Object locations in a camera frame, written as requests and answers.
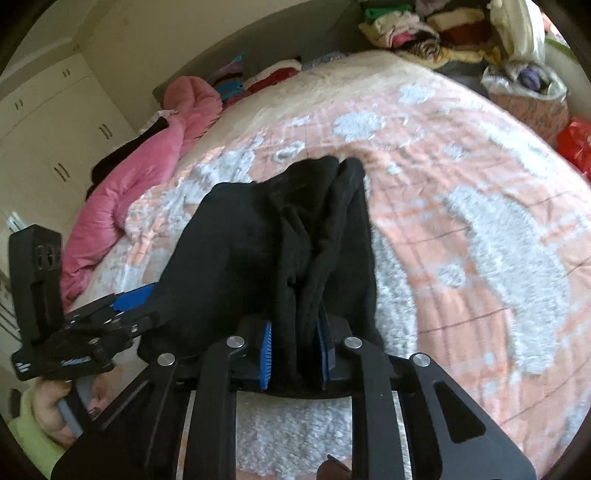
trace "yellow-green sleeve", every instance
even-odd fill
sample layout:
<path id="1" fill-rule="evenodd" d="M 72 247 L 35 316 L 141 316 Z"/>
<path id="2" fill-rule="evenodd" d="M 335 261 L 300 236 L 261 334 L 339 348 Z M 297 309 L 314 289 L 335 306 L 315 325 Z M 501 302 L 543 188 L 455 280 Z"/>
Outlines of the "yellow-green sleeve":
<path id="1" fill-rule="evenodd" d="M 47 478 L 65 449 L 52 441 L 37 424 L 33 416 L 33 389 L 22 395 L 21 416 L 8 426 L 18 444 L 34 465 Z"/>

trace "pile of clothes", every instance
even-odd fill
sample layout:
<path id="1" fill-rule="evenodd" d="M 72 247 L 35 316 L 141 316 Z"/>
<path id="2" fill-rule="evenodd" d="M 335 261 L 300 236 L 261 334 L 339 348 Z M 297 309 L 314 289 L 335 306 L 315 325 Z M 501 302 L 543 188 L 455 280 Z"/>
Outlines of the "pile of clothes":
<path id="1" fill-rule="evenodd" d="M 244 79 L 243 75 L 242 56 L 238 56 L 228 65 L 215 71 L 207 79 L 207 82 L 220 94 L 223 109 L 226 110 L 262 89 L 278 85 L 300 72 L 311 70 L 321 64 L 346 56 L 345 53 L 333 51 L 307 63 L 302 63 L 301 58 L 282 60 L 247 80 Z"/>
<path id="2" fill-rule="evenodd" d="M 478 8 L 458 8 L 423 22 L 411 4 L 368 8 L 359 29 L 378 48 L 387 48 L 431 69 L 449 61 L 500 64 L 501 51 L 492 41 L 492 26 Z"/>

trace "gray handle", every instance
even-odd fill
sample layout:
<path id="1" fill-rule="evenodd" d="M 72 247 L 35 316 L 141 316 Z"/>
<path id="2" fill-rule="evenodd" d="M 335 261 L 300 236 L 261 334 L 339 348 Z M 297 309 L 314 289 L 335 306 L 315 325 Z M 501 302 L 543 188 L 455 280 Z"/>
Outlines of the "gray handle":
<path id="1" fill-rule="evenodd" d="M 74 381 L 74 386 L 78 392 L 78 396 L 85 407 L 88 408 L 88 404 L 92 400 L 92 384 L 95 382 L 96 376 L 91 375 L 89 377 L 82 377 L 78 380 Z M 68 403 L 66 402 L 65 398 L 61 398 L 57 401 L 57 409 L 61 413 L 61 416 L 64 417 L 66 424 L 70 427 L 72 433 L 78 438 L 80 435 L 84 433 L 80 423 L 76 420 L 76 417 L 70 410 Z"/>

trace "peach bedspread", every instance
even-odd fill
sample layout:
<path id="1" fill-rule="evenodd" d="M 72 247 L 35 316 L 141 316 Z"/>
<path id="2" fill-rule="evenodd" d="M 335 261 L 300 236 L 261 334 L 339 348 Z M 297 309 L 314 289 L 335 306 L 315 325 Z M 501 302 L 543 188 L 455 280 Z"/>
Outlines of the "peach bedspread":
<path id="1" fill-rule="evenodd" d="M 431 355 L 544 475 L 591 405 L 591 191 L 513 117 L 388 53 L 301 74 L 228 110 L 170 182 L 131 206 L 126 236 L 77 304 L 157 281 L 214 184 L 263 181 L 324 155 L 360 158 L 367 172 L 388 352 Z M 298 404 L 281 419 L 289 405 L 241 402 L 242 471 L 296 477 L 327 453 L 350 455 L 346 402 Z M 326 410 L 339 431 L 301 427 Z"/>

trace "pink fluffy blanket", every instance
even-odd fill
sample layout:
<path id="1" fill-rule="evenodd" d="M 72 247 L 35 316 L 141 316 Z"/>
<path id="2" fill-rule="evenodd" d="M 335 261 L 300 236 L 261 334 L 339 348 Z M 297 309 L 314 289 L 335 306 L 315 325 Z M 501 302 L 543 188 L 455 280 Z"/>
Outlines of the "pink fluffy blanket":
<path id="1" fill-rule="evenodd" d="M 124 233 L 129 206 L 147 190 L 169 180 L 179 159 L 222 113 L 219 94 L 198 77 L 180 77 L 164 95 L 164 107 L 178 113 L 96 188 L 74 225 L 63 252 L 60 278 L 65 309 L 84 292 L 92 272 Z"/>

